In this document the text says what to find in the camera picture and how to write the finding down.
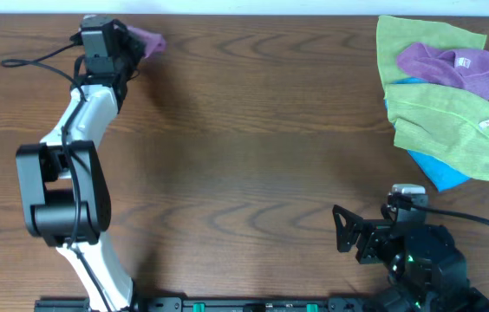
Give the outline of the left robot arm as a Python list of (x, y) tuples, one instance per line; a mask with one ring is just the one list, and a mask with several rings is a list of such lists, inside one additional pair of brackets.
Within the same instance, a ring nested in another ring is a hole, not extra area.
[(75, 270), (88, 293), (82, 310), (131, 311), (134, 282), (108, 235), (112, 206), (97, 149), (121, 110), (145, 44), (107, 16), (84, 18), (71, 42), (84, 53), (66, 77), (70, 103), (39, 143), (16, 151), (23, 219), (31, 236)]

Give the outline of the purple microfiber cloth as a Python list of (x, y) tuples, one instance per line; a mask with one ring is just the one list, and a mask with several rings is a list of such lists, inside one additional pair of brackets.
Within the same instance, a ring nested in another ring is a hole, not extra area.
[(144, 57), (148, 58), (153, 54), (164, 52), (166, 49), (166, 40), (161, 34), (149, 32), (144, 29), (128, 26), (127, 29), (136, 35), (141, 42), (145, 44)]

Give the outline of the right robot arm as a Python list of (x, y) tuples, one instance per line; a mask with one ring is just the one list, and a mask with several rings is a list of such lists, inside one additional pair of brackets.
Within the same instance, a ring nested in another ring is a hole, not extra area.
[(347, 303), (346, 311), (489, 312), (489, 299), (471, 286), (451, 233), (426, 222), (427, 204), (426, 194), (391, 192), (381, 219), (333, 207), (337, 250), (356, 247), (358, 263), (388, 270), (388, 289)]

